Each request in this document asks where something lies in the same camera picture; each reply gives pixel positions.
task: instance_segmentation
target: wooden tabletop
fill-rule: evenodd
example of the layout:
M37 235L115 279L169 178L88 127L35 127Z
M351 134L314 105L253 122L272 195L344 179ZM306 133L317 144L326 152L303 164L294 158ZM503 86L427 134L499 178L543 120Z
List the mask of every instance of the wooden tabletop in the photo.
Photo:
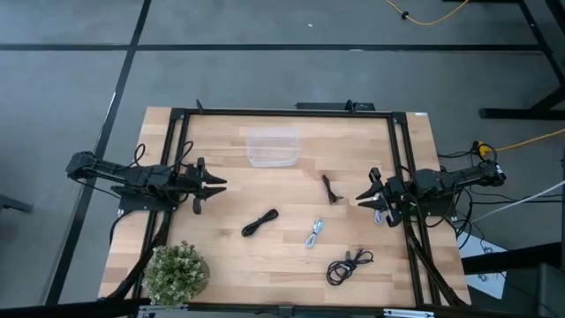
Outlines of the wooden tabletop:
M148 108L139 142L147 145L142 164L157 164L170 108ZM417 169L439 169L426 114L407 114ZM293 127L300 138L298 162L288 168L253 168L245 156L252 127ZM402 133L397 128L401 143ZM202 214L188 200L174 213L168 244L186 240L205 258L211 280L193 301L205 303L310 306L413 307L415 305L403 227L373 222L373 212L357 207L355 197L370 186L378 167L392 177L393 163L385 119L337 117L248 117L192 115L187 140L194 148L185 163L203 156L208 171L228 180L227 191L202 202ZM344 199L328 204L321 182L326 174ZM280 215L251 237L241 229L271 208ZM314 221L326 228L313 248L304 243ZM147 212L134 212L116 227L100 296L114 291L139 258ZM470 303L453 230L443 223L430 229L434 262L460 298ZM340 286L326 281L328 264L363 247L375 262L359 266ZM420 273L429 302L425 270Z

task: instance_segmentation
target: coiled black cable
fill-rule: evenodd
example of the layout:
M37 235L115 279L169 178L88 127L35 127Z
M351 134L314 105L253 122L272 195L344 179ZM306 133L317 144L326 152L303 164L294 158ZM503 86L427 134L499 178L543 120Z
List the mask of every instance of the coiled black cable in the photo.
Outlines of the coiled black cable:
M363 255L369 254L370 258L364 258ZM326 273L326 279L328 283L332 286L341 285L347 278L351 277L353 271L357 268L357 265L367 264L373 260L373 253L369 251L363 251L363 248L357 251L355 258L351 259L351 253L347 251L345 254L345 261L333 261L328 266L328 272Z
M259 226L265 222L275 220L279 216L279 212L272 208L264 216L260 217L259 220L247 225L241 230L241 235L244 237L248 237L253 235L253 233L259 229Z

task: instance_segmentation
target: black floor stripe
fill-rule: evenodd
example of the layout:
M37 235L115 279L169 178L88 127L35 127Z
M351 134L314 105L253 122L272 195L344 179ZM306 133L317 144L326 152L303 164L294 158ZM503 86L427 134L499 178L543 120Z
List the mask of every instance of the black floor stripe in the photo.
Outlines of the black floor stripe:
M140 44L137 51L541 51L538 44Z
M116 51L128 50L129 44L0 44L0 51Z
M100 137L94 149L94 154L98 158L103 158L104 154L106 153L109 136L112 132L114 122L116 121L117 110L119 109L120 102L122 101L125 84L127 83L127 79L132 68L133 58L135 57L135 47L139 44L139 38L141 37L141 32L143 31L145 21L147 20L147 14L149 12L150 5L151 0L145 0L143 2L143 6L141 7L138 23L135 27L132 41L125 56L122 71L120 72L119 78L117 80L114 97L112 98L112 102L110 103L108 114L106 116L106 119L104 120L104 125L102 126ZM92 178L87 182L90 186L93 186L96 180L95 178ZM87 217L88 206L92 199L93 188L90 186L83 186L83 189L79 195L78 202L73 211L72 225L69 230L69 234L67 235L66 241L64 242L63 252L61 253L61 257L59 258L56 272L53 276L53 280L49 288L46 305L55 305L61 298L61 292L64 288L64 281L69 272L69 267L71 266L72 262L72 256L74 255L75 248L77 246L77 243L79 242L80 232L82 231L82 226Z

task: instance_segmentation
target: electrical wire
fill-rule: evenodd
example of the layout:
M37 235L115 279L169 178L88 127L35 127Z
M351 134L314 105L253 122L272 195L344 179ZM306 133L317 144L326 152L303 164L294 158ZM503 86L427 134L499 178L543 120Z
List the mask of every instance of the electrical wire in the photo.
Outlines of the electrical wire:
M119 216L116 220L114 220L114 222L112 223L112 226L109 229L109 245L112 246L112 239L114 238L114 230L116 228L116 225L120 222L121 219L123 219L124 217L130 215L131 211L124 211L124 213Z
M478 192L473 191L473 190L471 190L471 189L469 189L469 191L471 191L473 194L476 194L476 195L484 195L484 196L499 197L499 198L507 199L507 200L510 200L510 201L520 201L520 200L523 200L523 199L526 199L526 198L531 197L531 195L526 195L526 196L522 197L522 199L515 199L515 198L508 197L508 196L506 196L506 195L503 195L503 194L497 194L497 193L478 193ZM549 195L540 195L539 198L555 198L555 197L560 197L560 196L562 196L562 194L549 194Z
M241 235L243 237L248 237L253 235L257 229L259 229L260 225L265 222L275 220L279 216L279 212L274 208L270 209L264 216L260 217L257 221L247 225L241 230Z
M473 198L471 197L471 194L469 193L469 191L467 191L467 189L463 189L463 191L465 191L465 193L469 197L469 210L467 211L467 216L465 217L463 226L456 232L456 238L459 238L459 236L463 233L465 227L467 227L467 224L470 224L471 215L473 213Z
M304 243L306 247L314 246L314 244L316 243L316 238L318 237L318 234L320 234L320 232L324 230L324 226L324 219L317 219L316 222L314 222L313 232Z
M128 169L128 168L133 167L134 165L136 165L136 166L141 166L141 165L139 164L139 160L141 160L141 158L143 158L143 155L145 155L145 150L146 150L145 144L144 144L144 143L140 143L140 144L135 148L135 150L133 151L133 163L130 163L130 164L126 165L126 166L123 167L123 168L116 169L116 171L126 170L126 169Z
M506 147L502 147L502 148L497 148L496 151L505 151L505 150L510 150L510 149L519 148L519 147L525 146L525 145L527 145L527 144L529 144L529 143L531 143L531 142L538 141L538 140L543 140L543 139L548 138L548 137L553 137L553 136L558 135L558 134L560 134L560 133L565 133L565 128L564 128L564 129L560 129L560 130L558 130L557 132L551 132L551 133L545 134L545 135L543 135L543 136L539 136L539 137L536 137L536 138L532 138L532 139L530 139L530 140L518 142L518 143L516 143L516 144L514 144L514 145L510 145L510 146L506 146Z
M461 4L459 4L452 12L446 14L445 16L436 19L435 21L432 22L420 22L417 21L413 18L411 18L411 16L409 15L409 13L407 11L402 11L400 10L400 8L398 8L395 4L393 4L390 0L385 0L387 1L388 4L390 4L390 6L392 6L393 8L395 8L396 11L398 11L398 13L400 13L403 17L403 19L408 19L409 21L419 25L419 26L424 26L424 27L429 27L429 26L433 26L434 24L440 23L442 22L444 19L447 19L449 17L451 17L452 15L454 15L457 11L461 10L461 8L463 8L467 3L469 3L470 0L465 0L463 1Z
M96 186L94 186L94 185L89 185L88 183L82 182L82 181L78 181L77 179L73 179L73 181L75 181L75 182L77 182L77 183L80 183L80 184L82 184L83 186L88 186L88 187L90 187L90 188L93 188L94 190L98 190L98 191L100 191L100 192L102 192L102 193L106 193L106 194L108 194L108 195L111 195L111 196L113 196L113 197L116 198L116 199L120 199L120 196L119 196L119 195L115 195L115 194L113 194L113 193L110 192L110 191L102 190L102 189L99 188L99 187L96 187Z
M486 218L486 217L488 217L488 216L491 216L491 215L493 215L493 214L499 213L499 212L501 212L502 210L505 210L505 209L507 209L507 208L512 208L512 207L514 207L514 206L516 206L516 205L519 205L519 204L522 204L522 203L524 203L524 202L526 202L526 201L530 201L530 200L536 199L536 198L539 197L540 195L543 195L543 194L546 194L546 193L548 193L548 192L551 192L551 191L553 191L553 190L559 188L560 186L562 186L562 185L564 185L564 184L565 184L565 180L561 181L561 182L558 183L557 185L553 185L553 186L547 188L546 190L544 190L544 191L542 191L542 192L540 192L540 193L534 194L534 195L532 195L532 196L529 197L529 198L522 199L522 200L520 200L520 201L511 203L511 204L508 204L507 206L504 206L504 207L501 207L501 208L497 208L497 209L494 210L494 211L488 212L487 214L485 214L485 215L483 215L483 216L480 216L480 217L478 217L478 218L472 220L472 222L473 222L473 223L476 223L476 222L478 222L478 221L480 221L480 220L482 220L482 219L484 219L484 218Z
M495 202L474 202L474 204L481 205L494 205L494 204L505 204L505 203L515 203L517 200L512 201L495 201ZM541 200L541 201L524 201L522 203L563 203L561 200Z
M429 225L429 224L426 223L426 226L427 226L428 228L433 228L433 227L436 227L436 226L440 225L440 224L448 217L449 212L451 212L451 209L454 207L454 205L457 205L457 202L459 202L459 198L461 198L461 193L462 193L462 192L459 193L459 195L457 196L457 200L456 200L456 201L454 201L454 198L456 197L457 185L459 184L459 180L461 179L462 176L463 176L463 175L457 177L456 182L454 183L454 186L453 186L453 193L452 193L452 196L451 196L451 203L449 204L448 210L447 210L447 211L445 212L445 214L441 217L440 221L438 221L438 222L436 222L436 223L434 223L434 224L432 224L432 225Z
M370 258L363 258L363 255L370 255ZM326 279L328 283L332 286L341 285L347 278L353 275L353 271L358 265L367 264L373 262L373 253L369 251L363 251L363 248L357 251L355 258L351 259L351 253L347 251L345 254L345 261L332 261L328 266L328 272L326 272Z

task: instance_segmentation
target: green plant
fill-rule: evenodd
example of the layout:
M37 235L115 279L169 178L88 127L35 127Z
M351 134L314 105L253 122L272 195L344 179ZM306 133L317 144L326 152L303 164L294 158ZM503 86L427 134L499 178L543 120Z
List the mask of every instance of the green plant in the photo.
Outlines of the green plant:
M209 271L194 245L182 241L180 246L159 246L153 251L143 278L152 305L181 305L206 287Z

